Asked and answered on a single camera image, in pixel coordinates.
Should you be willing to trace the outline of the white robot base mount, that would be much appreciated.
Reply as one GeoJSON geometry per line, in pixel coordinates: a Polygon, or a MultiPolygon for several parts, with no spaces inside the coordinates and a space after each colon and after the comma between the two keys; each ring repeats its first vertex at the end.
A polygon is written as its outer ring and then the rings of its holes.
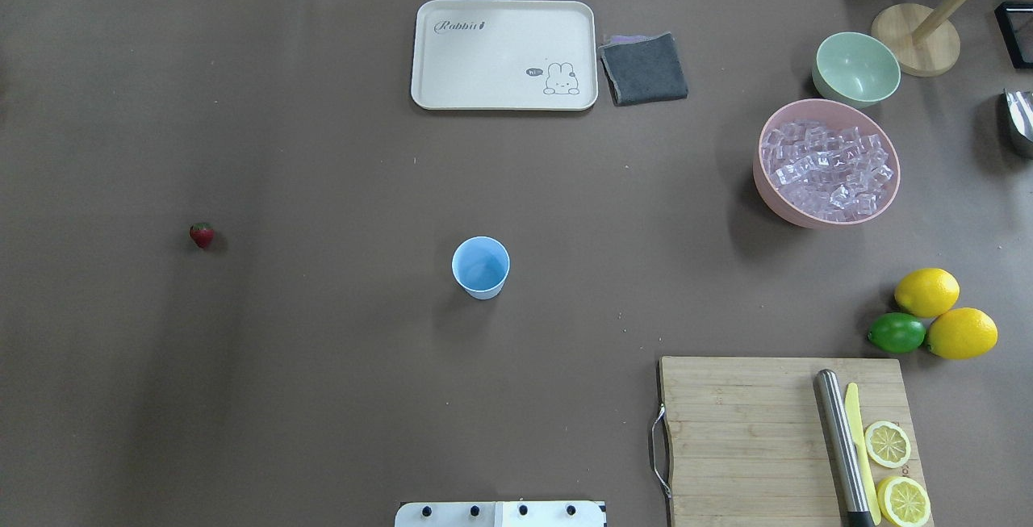
{"type": "Polygon", "coordinates": [[[395,513],[395,526],[606,526],[604,502],[510,500],[409,502],[395,513]]]}

